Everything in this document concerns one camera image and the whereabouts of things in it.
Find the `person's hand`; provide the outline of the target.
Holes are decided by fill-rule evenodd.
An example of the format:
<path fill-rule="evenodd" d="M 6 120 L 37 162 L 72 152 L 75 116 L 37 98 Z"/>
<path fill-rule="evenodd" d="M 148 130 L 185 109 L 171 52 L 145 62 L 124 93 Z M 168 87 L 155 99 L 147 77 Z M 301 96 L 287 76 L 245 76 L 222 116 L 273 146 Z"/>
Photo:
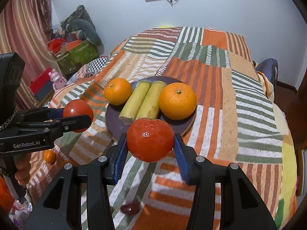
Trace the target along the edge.
<path fill-rule="evenodd" d="M 26 186 L 30 181 L 31 155 L 31 153 L 26 153 L 20 156 L 16 163 L 17 172 L 15 173 L 15 179 L 22 186 Z"/>

